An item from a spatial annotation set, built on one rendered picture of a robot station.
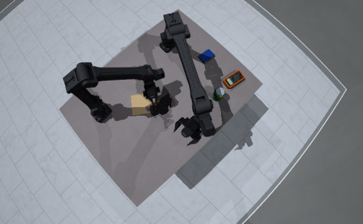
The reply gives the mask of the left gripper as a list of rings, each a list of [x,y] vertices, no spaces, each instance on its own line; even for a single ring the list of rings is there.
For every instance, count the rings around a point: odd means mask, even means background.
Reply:
[[[189,118],[184,119],[183,117],[181,119],[179,119],[176,123],[175,123],[175,129],[174,132],[178,129],[178,127],[183,124],[185,126],[185,124],[187,123],[187,121],[189,120]],[[188,145],[190,144],[196,144],[199,142],[199,140],[201,139],[201,136],[199,135],[202,131],[199,130],[196,134],[191,134],[190,137],[193,139]],[[187,145],[187,146],[188,146]]]

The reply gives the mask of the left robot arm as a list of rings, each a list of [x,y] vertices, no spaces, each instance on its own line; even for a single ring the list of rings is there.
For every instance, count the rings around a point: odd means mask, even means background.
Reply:
[[[187,138],[192,133],[195,134],[198,132],[201,128],[205,137],[212,136],[216,132],[214,125],[211,122],[212,118],[210,115],[214,105],[212,100],[209,100],[209,97],[206,95],[206,92],[199,80],[191,53],[187,46],[186,39],[191,37],[188,26],[187,24],[183,24],[178,11],[171,14],[164,14],[163,16],[166,28],[164,32],[160,33],[161,40],[163,42],[161,42],[159,46],[165,52],[170,51],[176,46],[191,93],[194,116],[187,121],[185,127],[181,130],[181,133]],[[196,121],[194,121],[194,117]]]

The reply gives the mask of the tan square mat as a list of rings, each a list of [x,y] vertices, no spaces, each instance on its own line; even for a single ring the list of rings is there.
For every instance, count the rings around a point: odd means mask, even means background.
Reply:
[[[153,104],[143,94],[131,95],[131,107],[133,116],[153,113]]]

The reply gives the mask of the green and yellow soda can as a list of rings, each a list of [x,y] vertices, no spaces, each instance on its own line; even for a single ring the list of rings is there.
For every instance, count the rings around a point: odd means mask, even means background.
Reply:
[[[225,95],[224,93],[225,93],[225,91],[223,88],[221,88],[221,87],[216,88],[214,91],[214,94],[212,95],[213,100],[220,101],[223,98],[223,96]]]

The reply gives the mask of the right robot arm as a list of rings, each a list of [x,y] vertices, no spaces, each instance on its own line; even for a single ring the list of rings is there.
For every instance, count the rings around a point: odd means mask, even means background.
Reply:
[[[162,68],[154,70],[150,65],[139,67],[96,67],[91,62],[80,62],[71,72],[63,77],[66,92],[74,94],[91,110],[93,118],[100,120],[110,111],[109,107],[97,95],[92,95],[86,88],[93,88],[100,81],[108,80],[142,80],[144,89],[150,99],[156,97],[157,89],[154,80],[164,78]],[[148,86],[145,86],[148,85]],[[104,112],[105,110],[105,112]]]

